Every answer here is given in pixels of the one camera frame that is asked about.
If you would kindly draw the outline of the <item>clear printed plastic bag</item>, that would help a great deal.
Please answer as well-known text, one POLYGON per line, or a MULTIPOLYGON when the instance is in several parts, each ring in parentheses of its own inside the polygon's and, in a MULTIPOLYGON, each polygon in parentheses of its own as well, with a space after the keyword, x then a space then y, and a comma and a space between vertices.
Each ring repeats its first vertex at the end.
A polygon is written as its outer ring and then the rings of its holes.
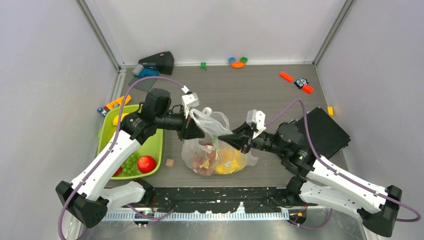
POLYGON ((199 175, 211 176, 230 175, 256 165, 258 157, 241 153, 218 139, 231 133, 229 120, 224 113, 205 107, 203 110, 191 109, 189 116, 205 136, 184 141, 181 158, 188 168, 199 175))

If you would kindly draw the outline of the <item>red fake lychee bunch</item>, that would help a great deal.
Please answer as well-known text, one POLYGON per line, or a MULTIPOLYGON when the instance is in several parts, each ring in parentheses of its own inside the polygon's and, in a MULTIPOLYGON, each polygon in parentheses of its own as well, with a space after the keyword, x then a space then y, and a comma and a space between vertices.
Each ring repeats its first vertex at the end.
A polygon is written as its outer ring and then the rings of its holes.
POLYGON ((218 165, 217 148, 211 143, 205 143, 203 146, 205 149, 194 152, 194 171, 203 176, 211 176, 218 165))

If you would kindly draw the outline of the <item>yellow fake lemon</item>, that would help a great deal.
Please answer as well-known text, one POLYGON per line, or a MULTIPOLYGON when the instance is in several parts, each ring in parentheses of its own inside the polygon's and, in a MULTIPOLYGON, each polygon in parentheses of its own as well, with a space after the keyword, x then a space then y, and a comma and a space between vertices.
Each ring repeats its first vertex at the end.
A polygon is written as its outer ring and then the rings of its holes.
POLYGON ((218 175, 229 175, 234 171, 232 166, 227 166, 225 164, 219 164, 216 166, 214 173, 218 175))

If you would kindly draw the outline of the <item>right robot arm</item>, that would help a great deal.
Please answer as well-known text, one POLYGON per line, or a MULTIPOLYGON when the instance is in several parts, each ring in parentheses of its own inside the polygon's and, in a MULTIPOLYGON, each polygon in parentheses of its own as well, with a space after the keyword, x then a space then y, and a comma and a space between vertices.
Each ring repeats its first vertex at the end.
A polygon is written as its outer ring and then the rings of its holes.
POLYGON ((331 163, 325 156, 316 157, 304 143, 305 136, 292 123, 282 123, 274 134, 259 132, 247 123, 232 134, 218 137, 246 154, 257 149, 278 155, 282 165, 294 176, 285 189, 291 205, 321 205, 358 219, 371 232, 390 238, 393 234, 402 190, 394 185, 382 187, 367 182, 331 163))

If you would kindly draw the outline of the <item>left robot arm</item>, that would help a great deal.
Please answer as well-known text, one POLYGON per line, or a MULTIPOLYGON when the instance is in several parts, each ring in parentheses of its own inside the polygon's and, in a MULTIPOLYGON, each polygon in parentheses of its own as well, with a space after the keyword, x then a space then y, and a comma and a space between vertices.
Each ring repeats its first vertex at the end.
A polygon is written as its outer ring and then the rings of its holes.
POLYGON ((136 111, 120 120, 113 138, 92 163, 71 182, 61 181, 56 186, 64 210, 90 229, 109 211, 132 203, 148 207, 153 202, 154 188, 145 180, 130 181, 114 188, 105 186, 124 161, 157 130, 176 131, 180 140, 205 137, 190 117, 190 110, 200 104, 198 95, 186 90, 179 112, 173 111, 171 102, 167 90, 154 88, 136 111))

